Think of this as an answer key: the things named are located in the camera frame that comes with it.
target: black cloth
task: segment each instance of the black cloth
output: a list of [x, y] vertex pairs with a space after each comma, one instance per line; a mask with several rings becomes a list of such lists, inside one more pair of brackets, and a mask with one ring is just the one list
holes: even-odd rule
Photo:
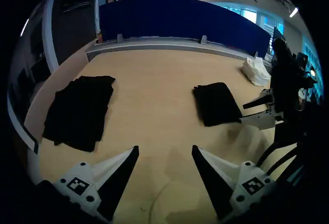
[[192, 93], [204, 126], [238, 122], [242, 117], [231, 91], [223, 82], [198, 85], [194, 87]]
[[110, 76], [79, 77], [56, 92], [45, 121], [43, 137], [92, 152], [104, 130], [107, 105], [113, 93]]

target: table surface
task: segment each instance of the table surface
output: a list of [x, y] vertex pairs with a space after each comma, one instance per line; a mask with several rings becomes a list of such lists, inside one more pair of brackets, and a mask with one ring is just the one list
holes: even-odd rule
[[[96, 164], [138, 145], [140, 156], [114, 223], [217, 223], [192, 159], [192, 145], [230, 162], [256, 162], [273, 142], [274, 129], [259, 131], [241, 124], [204, 127], [191, 91], [197, 85], [224, 82], [243, 115], [263, 111], [265, 106], [242, 108], [264, 88], [250, 83], [241, 72], [242, 64], [241, 60], [190, 51], [136, 50], [98, 55], [77, 77], [116, 78], [102, 140], [96, 143], [94, 152], [87, 153], [65, 144], [54, 146], [43, 138], [41, 176], [53, 182], [80, 161]], [[291, 148], [269, 157], [265, 169]]]

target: blue partition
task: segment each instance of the blue partition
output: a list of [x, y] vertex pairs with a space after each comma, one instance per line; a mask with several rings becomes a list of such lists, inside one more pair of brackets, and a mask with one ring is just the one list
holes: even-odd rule
[[248, 19], [198, 0], [122, 0], [100, 6], [103, 40], [141, 36], [201, 39], [265, 57], [270, 35]]

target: metal bracket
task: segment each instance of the metal bracket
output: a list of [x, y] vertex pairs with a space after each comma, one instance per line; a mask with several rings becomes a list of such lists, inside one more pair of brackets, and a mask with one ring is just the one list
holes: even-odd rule
[[123, 43], [123, 36], [122, 36], [122, 34], [118, 34], [117, 36], [116, 36], [116, 43]]
[[202, 44], [202, 45], [208, 44], [207, 35], [202, 36], [200, 44]]
[[79, 204], [86, 213], [110, 223], [138, 156], [138, 146], [134, 146], [94, 166], [80, 162], [53, 185], [62, 195], [68, 196], [71, 203]]
[[196, 145], [192, 156], [222, 222], [248, 211], [276, 187], [276, 182], [251, 161], [236, 165]]
[[265, 130], [275, 127], [276, 117], [283, 118], [283, 112], [277, 113], [274, 107], [270, 107], [263, 112], [255, 113], [240, 118], [242, 124], [258, 127], [260, 130]]
[[268, 104], [269, 106], [272, 106], [274, 104], [274, 96], [272, 89], [263, 89], [263, 91], [261, 91], [260, 95], [257, 98], [244, 104], [243, 109], [248, 109], [263, 104]]

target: light fixture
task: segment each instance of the light fixture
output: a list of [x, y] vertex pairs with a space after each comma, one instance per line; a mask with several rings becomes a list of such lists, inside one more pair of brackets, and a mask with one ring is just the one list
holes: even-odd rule
[[290, 18], [292, 18], [298, 12], [298, 8], [295, 8], [293, 12], [290, 14]]
[[28, 24], [28, 19], [26, 20], [25, 25], [24, 25], [24, 27], [23, 27], [23, 29], [22, 29], [21, 37], [22, 37], [22, 35], [23, 35], [23, 33], [24, 33], [24, 30], [25, 30], [25, 27], [26, 27], [27, 24]]
[[314, 70], [310, 70], [310, 74], [315, 77], [315, 71]]

